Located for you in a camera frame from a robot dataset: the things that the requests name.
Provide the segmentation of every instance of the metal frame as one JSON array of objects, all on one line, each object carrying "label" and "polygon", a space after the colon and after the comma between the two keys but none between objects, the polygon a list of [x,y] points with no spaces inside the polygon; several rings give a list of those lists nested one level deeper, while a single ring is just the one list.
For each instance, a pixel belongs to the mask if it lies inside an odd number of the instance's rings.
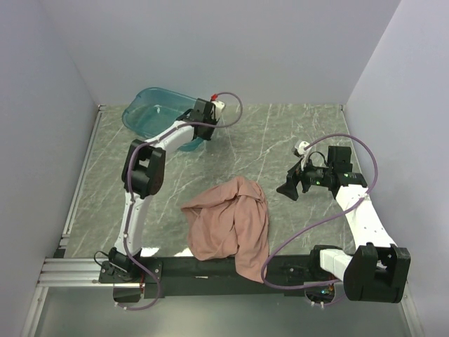
[{"label": "metal frame", "polygon": [[[67,220],[62,233],[60,242],[60,249],[65,249],[69,240],[69,235],[72,230],[74,214],[78,208],[80,190],[85,179],[86,168],[91,157],[93,143],[97,136],[98,126],[103,114],[102,108],[104,105],[98,106],[98,114],[95,120],[91,139],[89,140],[86,156],[84,158],[83,166],[79,176],[78,183],[74,192],[72,203],[67,215]],[[47,258],[44,261],[41,275],[36,285],[36,290],[28,311],[25,325],[22,329],[22,337],[32,337],[36,332],[43,306],[45,304],[48,289],[50,287],[118,287],[119,284],[100,284],[98,283],[98,275],[100,273],[100,266],[93,262],[90,258],[76,258],[76,259],[62,259],[62,258]],[[125,284],[127,288],[139,287],[139,284]],[[424,336],[424,331],[418,316],[415,303],[410,293],[410,287],[406,284],[403,300],[401,305],[410,329],[412,337]]]}]

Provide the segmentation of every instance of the gray wall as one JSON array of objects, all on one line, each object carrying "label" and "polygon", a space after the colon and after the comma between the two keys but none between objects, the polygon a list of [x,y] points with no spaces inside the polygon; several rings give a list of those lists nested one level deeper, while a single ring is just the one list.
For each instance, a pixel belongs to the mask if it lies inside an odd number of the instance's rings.
[{"label": "gray wall", "polygon": [[373,202],[412,253],[411,291],[438,337],[449,335],[448,18],[447,0],[402,0],[347,104],[350,131],[379,161]]},{"label": "gray wall", "polygon": [[0,334],[18,336],[96,107],[39,2],[2,1],[0,25]]},{"label": "gray wall", "polygon": [[346,103],[399,0],[41,0],[94,98]]}]

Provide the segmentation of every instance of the folded towel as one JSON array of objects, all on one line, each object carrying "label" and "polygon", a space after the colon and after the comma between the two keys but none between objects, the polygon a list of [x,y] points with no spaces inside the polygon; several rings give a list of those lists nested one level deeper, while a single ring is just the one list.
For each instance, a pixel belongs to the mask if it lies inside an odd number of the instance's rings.
[{"label": "folded towel", "polygon": [[181,207],[187,241],[199,260],[235,256],[236,271],[262,283],[268,257],[268,207],[262,188],[244,177],[212,187]]}]

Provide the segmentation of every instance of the table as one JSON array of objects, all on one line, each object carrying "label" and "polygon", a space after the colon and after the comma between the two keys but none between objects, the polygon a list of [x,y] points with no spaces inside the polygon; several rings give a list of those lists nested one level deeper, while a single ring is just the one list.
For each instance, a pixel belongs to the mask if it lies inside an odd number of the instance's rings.
[{"label": "table", "polygon": [[[125,200],[121,171],[130,142],[138,138],[121,121],[125,108],[108,106],[101,111],[72,214],[66,258],[90,258],[98,250],[108,251],[119,234]],[[237,107],[229,106],[222,119],[230,122],[236,116]],[[312,187],[300,194],[298,201],[276,192],[297,161],[290,151],[296,141],[311,142],[329,133],[348,133],[339,105],[246,105],[237,125],[216,130],[210,142],[203,142],[193,152],[177,151],[167,157],[163,187],[152,201],[145,222],[143,243],[147,252],[155,256],[188,254],[188,224],[181,205],[235,176],[257,181],[267,196],[271,250],[303,227],[340,212],[325,188]],[[347,138],[332,138],[317,145],[316,150],[327,154],[329,145],[352,143]],[[352,161],[359,172],[354,154]],[[322,163],[320,156],[314,157],[314,164]],[[343,217],[305,233],[282,253],[308,254],[315,244],[332,244],[347,253],[355,252]]]}]

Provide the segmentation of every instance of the black cable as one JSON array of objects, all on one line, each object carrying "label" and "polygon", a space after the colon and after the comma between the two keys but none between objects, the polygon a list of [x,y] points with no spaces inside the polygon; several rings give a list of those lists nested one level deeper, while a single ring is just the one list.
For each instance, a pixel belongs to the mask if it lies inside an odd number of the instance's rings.
[{"label": "black cable", "polygon": [[310,157],[311,157],[314,153],[318,153],[319,155],[321,155],[321,156],[323,157],[324,164],[325,164],[326,166],[328,165],[328,163],[327,163],[327,161],[326,161],[326,156],[325,156],[323,153],[319,152],[319,151],[313,151],[311,154],[309,154],[309,159],[310,159]]},{"label": "black cable", "polygon": [[95,263],[97,263],[97,264],[101,267],[101,263],[99,263],[99,262],[97,261],[97,254],[98,254],[98,253],[103,254],[103,255],[106,256],[107,258],[109,257],[109,255],[107,255],[107,253],[105,253],[104,251],[96,251],[95,254],[93,254],[93,260],[95,261]]}]

